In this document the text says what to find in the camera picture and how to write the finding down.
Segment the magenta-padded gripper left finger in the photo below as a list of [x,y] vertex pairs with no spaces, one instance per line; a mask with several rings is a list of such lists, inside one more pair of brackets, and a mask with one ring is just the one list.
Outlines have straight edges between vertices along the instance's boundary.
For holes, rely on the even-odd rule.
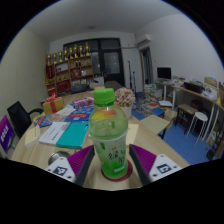
[[82,186],[94,155],[94,146],[90,145],[69,157],[59,157],[46,171]]

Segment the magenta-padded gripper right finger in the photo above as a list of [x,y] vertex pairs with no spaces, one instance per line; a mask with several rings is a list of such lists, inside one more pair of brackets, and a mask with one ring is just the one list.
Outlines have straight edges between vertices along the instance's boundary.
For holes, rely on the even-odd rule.
[[160,180],[182,169],[165,154],[155,155],[152,152],[134,145],[129,145],[129,154],[134,165],[134,175],[142,186]]

